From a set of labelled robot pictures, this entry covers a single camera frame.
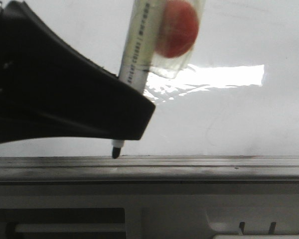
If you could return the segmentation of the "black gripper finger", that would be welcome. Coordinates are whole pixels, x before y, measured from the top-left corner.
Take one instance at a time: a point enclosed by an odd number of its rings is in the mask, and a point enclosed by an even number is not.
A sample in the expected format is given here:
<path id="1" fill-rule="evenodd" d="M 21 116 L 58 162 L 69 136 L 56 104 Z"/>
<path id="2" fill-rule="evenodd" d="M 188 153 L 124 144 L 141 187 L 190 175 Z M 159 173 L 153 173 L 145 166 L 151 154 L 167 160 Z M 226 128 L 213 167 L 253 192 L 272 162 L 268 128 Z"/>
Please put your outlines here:
<path id="1" fill-rule="evenodd" d="M 0 1 L 0 143 L 139 140 L 154 104 L 59 38 L 25 2 Z"/>

